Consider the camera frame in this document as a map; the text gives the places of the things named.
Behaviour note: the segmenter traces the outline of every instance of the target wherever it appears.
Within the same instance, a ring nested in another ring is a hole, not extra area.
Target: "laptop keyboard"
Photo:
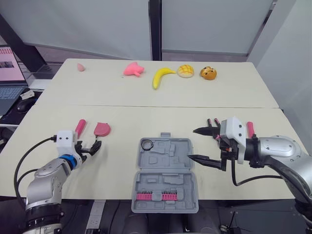
[[[0,87],[0,99],[15,99],[24,87]]]

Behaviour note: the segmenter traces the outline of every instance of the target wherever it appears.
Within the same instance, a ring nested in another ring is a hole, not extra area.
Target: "pink tool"
[[[177,194],[163,194],[162,200],[164,201],[177,201]]]
[[[77,133],[78,138],[80,137],[80,135],[84,129],[84,126],[86,126],[86,123],[87,122],[84,119],[79,120],[78,125],[75,129],[75,132]]]
[[[97,137],[107,136],[111,131],[111,127],[108,123],[97,123],[96,128],[94,129],[94,135]]]
[[[130,63],[126,69],[123,71],[124,75],[136,75],[140,76],[140,73],[144,72],[144,67],[141,67],[137,64],[137,62]]]
[[[248,129],[249,138],[252,138],[254,135],[254,123],[248,121],[247,122],[247,129]]]
[[[152,194],[136,194],[137,200],[152,200]]]
[[[82,64],[77,63],[77,70],[80,71],[80,72],[83,72],[86,69],[84,68],[84,66]]]

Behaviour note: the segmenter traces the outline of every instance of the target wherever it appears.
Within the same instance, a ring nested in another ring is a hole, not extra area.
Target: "case lid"
[[[190,169],[193,161],[192,143],[187,138],[171,138],[170,133],[161,137],[142,138],[138,151],[138,166],[142,169]]]

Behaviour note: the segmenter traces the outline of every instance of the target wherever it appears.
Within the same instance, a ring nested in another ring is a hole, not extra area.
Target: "laptop screen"
[[[0,84],[26,84],[9,46],[0,46]]]

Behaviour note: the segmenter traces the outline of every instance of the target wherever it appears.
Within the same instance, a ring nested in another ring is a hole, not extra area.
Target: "laptop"
[[[0,45],[0,116],[7,113],[26,87],[26,79],[10,46]]]

